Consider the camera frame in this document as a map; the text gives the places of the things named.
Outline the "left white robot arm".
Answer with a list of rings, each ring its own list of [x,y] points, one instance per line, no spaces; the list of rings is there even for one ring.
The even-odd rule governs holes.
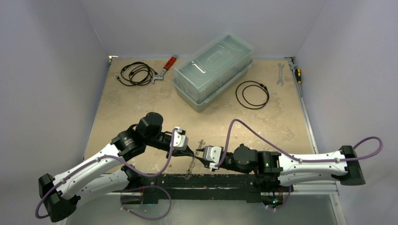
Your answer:
[[[136,191],[139,178],[160,176],[172,157],[194,156],[188,147],[185,130],[174,127],[163,132],[162,124],[163,117],[159,113],[149,112],[84,162],[55,176],[42,175],[38,180],[40,201],[35,208],[35,217],[59,222],[89,197],[125,189]],[[166,151],[167,161],[157,173],[142,172],[128,163],[144,153],[148,146]]]

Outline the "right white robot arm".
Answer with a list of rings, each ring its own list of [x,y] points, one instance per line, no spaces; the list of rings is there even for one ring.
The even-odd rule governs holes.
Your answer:
[[[214,172],[220,168],[238,173],[256,174],[270,191],[278,187],[317,180],[339,181],[345,186],[366,183],[356,152],[352,146],[326,154],[296,155],[295,159],[277,151],[258,151],[241,144],[224,159],[223,147],[205,146],[200,149],[200,161]]]

